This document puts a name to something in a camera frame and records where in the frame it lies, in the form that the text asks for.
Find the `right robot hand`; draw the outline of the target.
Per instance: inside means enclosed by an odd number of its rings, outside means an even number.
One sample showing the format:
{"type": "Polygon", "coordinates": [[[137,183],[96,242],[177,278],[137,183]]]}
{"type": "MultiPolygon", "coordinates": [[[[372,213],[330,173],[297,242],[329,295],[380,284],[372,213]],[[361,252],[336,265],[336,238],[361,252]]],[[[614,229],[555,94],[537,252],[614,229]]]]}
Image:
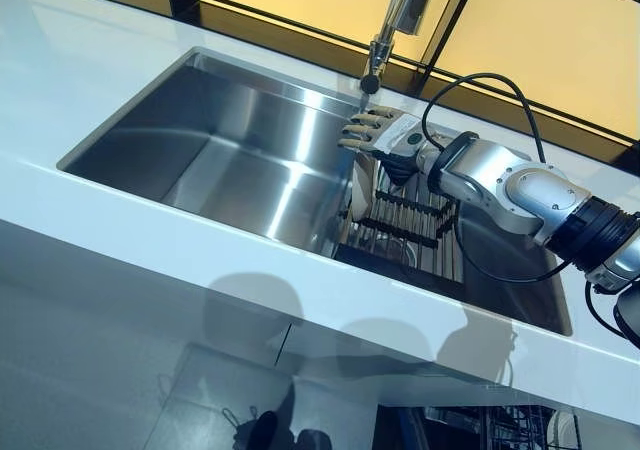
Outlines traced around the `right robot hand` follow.
{"type": "Polygon", "coordinates": [[[373,157],[392,184],[403,186],[418,172],[417,155],[425,141],[420,118],[396,108],[373,106],[350,117],[338,146],[373,157]]]}

